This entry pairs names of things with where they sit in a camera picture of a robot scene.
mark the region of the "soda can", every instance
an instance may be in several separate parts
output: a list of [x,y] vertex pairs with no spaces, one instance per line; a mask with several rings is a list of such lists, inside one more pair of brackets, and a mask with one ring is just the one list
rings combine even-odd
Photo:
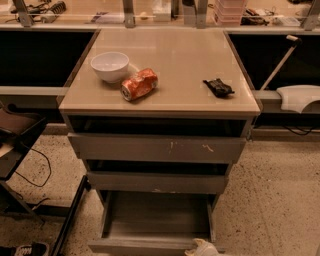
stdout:
[[158,76],[151,68],[146,68],[122,82],[121,94],[127,101],[132,101],[148,94],[157,85]]

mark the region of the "person's foot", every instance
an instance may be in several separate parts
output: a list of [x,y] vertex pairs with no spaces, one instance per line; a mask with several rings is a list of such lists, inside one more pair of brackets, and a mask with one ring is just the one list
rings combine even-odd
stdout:
[[49,245],[46,243],[32,243],[17,247],[14,256],[48,256]]

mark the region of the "bowl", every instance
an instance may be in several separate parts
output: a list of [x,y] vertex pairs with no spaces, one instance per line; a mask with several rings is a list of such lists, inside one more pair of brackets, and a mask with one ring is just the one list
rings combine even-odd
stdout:
[[128,74],[129,57],[121,52],[105,52],[91,60],[97,76],[107,83],[117,83]]

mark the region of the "floor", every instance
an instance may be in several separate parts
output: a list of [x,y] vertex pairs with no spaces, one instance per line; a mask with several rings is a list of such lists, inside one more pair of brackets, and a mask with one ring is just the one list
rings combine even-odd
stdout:
[[[254,133],[230,174],[213,213],[216,245],[230,255],[315,256],[320,244],[320,134]],[[85,169],[64,134],[40,136],[34,149],[50,160],[52,175],[43,188],[14,175],[9,186],[30,203],[69,205]],[[31,151],[18,172],[41,184],[48,165]],[[99,237],[103,207],[95,190],[86,191],[77,211],[65,256],[92,253],[88,240]],[[30,219],[0,217],[0,245],[34,240],[54,244],[61,222],[40,225]]]

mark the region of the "open drawer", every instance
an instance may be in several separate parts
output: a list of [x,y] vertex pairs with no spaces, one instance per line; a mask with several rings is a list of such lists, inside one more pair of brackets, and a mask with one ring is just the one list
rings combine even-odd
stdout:
[[236,163],[244,138],[70,133],[81,159]]
[[89,241],[96,253],[184,255],[194,238],[213,242],[214,196],[106,192],[101,238]]
[[86,161],[88,179],[97,190],[221,194],[231,165]]

